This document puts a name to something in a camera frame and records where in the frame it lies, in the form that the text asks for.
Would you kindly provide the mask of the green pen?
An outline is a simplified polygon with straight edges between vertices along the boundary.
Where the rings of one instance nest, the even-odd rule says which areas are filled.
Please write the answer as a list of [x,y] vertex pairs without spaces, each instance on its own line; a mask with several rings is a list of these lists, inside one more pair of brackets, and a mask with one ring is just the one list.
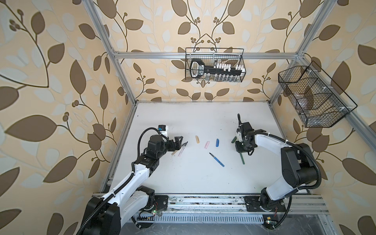
[[244,157],[243,157],[242,153],[240,153],[240,158],[241,158],[242,164],[244,165],[245,161],[244,161]]

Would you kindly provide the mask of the blue pen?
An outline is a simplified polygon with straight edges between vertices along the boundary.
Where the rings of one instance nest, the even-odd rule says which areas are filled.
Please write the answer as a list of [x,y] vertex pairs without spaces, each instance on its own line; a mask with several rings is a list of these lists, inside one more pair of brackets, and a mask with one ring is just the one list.
[[209,153],[210,154],[210,156],[212,156],[213,157],[213,159],[214,160],[216,160],[216,162],[218,162],[222,167],[225,167],[225,165],[216,157],[216,156],[214,156],[212,153]]

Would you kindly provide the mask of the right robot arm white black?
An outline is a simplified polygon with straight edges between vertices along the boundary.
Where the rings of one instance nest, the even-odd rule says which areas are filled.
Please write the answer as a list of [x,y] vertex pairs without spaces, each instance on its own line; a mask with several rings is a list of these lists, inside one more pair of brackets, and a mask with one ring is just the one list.
[[236,151],[252,155],[257,147],[263,147],[281,159],[281,177],[261,190],[259,197],[246,196],[248,212],[261,210],[277,215],[284,200],[289,199],[281,218],[264,218],[266,230],[276,230],[286,219],[292,205],[292,196],[301,190],[317,189],[322,182],[322,173],[307,144],[294,144],[263,129],[255,130],[249,122],[239,121]]

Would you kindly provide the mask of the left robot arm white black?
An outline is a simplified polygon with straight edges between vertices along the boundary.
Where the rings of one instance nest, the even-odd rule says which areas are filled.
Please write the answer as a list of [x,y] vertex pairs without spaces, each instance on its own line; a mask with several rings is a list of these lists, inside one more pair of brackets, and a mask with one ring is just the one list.
[[77,234],[118,235],[138,211],[154,207],[155,191],[143,186],[143,182],[152,175],[167,152],[182,148],[183,137],[169,139],[166,125],[152,130],[156,134],[150,137],[144,150],[138,141],[137,158],[131,163],[130,173],[102,197],[92,197],[88,202]]

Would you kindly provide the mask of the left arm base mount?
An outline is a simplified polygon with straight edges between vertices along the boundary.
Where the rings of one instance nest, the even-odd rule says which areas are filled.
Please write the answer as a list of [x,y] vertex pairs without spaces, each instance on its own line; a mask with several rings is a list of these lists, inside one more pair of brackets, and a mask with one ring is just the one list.
[[138,229],[149,228],[167,210],[168,199],[167,195],[152,196],[147,205],[131,217],[132,222]]

